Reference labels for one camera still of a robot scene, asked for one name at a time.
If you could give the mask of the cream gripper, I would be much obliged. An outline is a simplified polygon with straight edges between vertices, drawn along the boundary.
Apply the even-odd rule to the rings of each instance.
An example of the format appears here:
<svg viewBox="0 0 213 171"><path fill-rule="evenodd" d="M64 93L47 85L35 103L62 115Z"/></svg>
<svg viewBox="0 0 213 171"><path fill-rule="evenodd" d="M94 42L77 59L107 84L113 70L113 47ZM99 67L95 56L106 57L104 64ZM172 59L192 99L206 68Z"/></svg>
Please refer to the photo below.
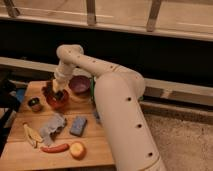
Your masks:
<svg viewBox="0 0 213 171"><path fill-rule="evenodd" d="M59 84L66 84L72 77L73 70L75 69L74 65L67 65L65 63L60 63L54 72L53 91L57 93L60 91Z"/></svg>

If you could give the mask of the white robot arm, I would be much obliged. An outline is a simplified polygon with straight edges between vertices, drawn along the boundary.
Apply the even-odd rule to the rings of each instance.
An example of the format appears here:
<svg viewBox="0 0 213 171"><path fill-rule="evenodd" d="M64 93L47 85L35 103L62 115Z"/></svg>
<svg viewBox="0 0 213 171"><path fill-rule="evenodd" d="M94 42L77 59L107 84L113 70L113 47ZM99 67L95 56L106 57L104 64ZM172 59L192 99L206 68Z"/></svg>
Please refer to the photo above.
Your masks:
<svg viewBox="0 0 213 171"><path fill-rule="evenodd" d="M79 45L61 45L56 53L55 91L65 88L75 67L96 77L96 109L117 171L167 171L138 102L145 91L143 76L119 64L86 56Z"/></svg>

